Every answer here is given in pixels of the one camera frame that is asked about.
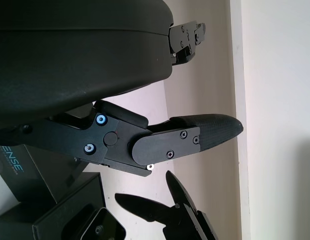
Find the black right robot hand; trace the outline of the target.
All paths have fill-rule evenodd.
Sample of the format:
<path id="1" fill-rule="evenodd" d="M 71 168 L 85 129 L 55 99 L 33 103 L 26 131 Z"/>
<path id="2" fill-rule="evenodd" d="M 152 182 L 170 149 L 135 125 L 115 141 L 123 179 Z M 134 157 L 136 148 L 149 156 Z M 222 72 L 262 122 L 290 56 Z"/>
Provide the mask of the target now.
<path id="1" fill-rule="evenodd" d="M 205 213 L 198 210 L 189 193 L 171 172 L 166 172 L 166 182 L 174 200 L 168 207 L 140 196 L 117 193 L 116 202 L 125 210 L 147 222 L 158 222 L 165 227 L 167 240 L 216 240 L 218 239 Z"/>

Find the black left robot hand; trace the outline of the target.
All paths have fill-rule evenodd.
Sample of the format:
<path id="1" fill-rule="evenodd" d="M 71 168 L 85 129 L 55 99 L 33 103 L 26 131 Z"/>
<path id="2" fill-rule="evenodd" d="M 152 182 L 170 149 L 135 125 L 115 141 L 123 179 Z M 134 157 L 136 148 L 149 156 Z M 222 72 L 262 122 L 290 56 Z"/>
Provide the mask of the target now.
<path id="1" fill-rule="evenodd" d="M 106 98 L 167 79 L 205 24 L 162 0 L 0 0 L 0 145 L 28 145 L 146 177 L 237 137 L 224 114 L 148 120 Z"/>

